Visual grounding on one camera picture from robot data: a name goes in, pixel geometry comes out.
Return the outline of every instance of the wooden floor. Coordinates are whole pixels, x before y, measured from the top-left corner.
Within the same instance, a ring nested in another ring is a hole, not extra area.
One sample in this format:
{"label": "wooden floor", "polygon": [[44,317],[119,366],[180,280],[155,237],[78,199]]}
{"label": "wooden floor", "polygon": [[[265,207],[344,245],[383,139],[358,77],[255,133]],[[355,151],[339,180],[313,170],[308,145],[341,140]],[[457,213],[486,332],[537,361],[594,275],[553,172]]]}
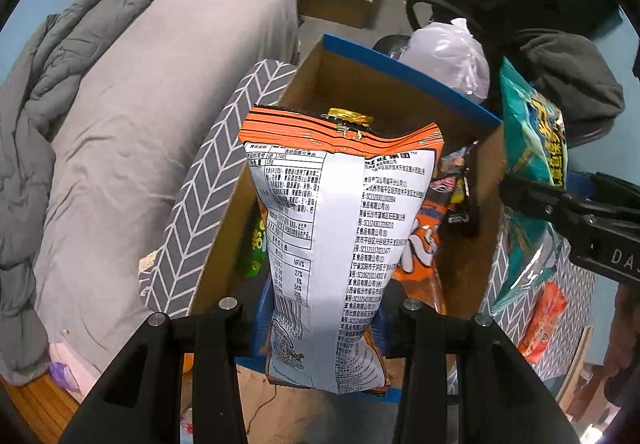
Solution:
{"label": "wooden floor", "polygon": [[12,386],[0,377],[22,418],[44,444],[56,444],[78,403],[46,374],[25,386]]}

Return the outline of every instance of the red snack package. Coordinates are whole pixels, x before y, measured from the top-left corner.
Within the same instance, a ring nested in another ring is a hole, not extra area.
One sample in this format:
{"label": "red snack package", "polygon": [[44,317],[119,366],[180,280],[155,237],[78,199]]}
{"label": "red snack package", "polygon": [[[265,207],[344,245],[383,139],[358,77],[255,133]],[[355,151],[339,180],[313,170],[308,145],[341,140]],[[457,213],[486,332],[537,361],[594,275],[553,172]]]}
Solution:
{"label": "red snack package", "polygon": [[535,364],[540,361],[565,307],[566,299],[560,288],[555,283],[547,281],[536,302],[527,332],[518,347],[529,363]]}

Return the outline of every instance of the barcode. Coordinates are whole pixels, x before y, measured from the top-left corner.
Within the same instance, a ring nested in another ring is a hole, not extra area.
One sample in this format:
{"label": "barcode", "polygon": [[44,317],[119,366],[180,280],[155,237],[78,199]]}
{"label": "barcode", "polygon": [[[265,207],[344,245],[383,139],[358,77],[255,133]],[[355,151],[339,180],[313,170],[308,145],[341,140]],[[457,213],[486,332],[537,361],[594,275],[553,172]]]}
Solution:
{"label": "barcode", "polygon": [[298,339],[302,338],[302,334],[305,332],[305,327],[302,325],[302,305],[279,293],[274,293],[274,296],[276,309],[273,315],[277,316],[278,322],[286,326],[293,336]]}

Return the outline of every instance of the gray floor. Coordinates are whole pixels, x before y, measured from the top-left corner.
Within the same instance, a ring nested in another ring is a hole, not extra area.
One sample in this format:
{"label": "gray floor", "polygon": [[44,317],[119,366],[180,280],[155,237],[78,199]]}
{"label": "gray floor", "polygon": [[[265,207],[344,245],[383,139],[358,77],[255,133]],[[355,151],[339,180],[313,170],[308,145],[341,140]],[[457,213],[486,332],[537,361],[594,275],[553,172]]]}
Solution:
{"label": "gray floor", "polygon": [[[372,29],[357,29],[319,18],[304,17],[305,22],[298,33],[302,59],[325,33],[335,34],[367,47],[373,47],[387,34],[410,34],[411,27],[404,12],[404,2],[405,0],[379,0],[376,15],[372,21]],[[426,24],[431,16],[431,8],[427,5],[418,5],[416,15],[420,23]]]}

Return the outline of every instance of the nutrition facts table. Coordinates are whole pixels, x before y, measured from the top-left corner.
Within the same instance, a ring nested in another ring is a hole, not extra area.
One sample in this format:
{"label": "nutrition facts table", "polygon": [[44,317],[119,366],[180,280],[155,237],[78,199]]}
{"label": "nutrition facts table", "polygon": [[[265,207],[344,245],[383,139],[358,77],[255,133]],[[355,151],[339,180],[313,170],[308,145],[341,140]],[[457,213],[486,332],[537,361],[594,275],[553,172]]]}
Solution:
{"label": "nutrition facts table", "polygon": [[302,257],[311,249],[318,183],[325,152],[246,143],[249,166],[259,167],[260,199],[269,210],[268,250],[277,293],[305,307],[311,262]]}

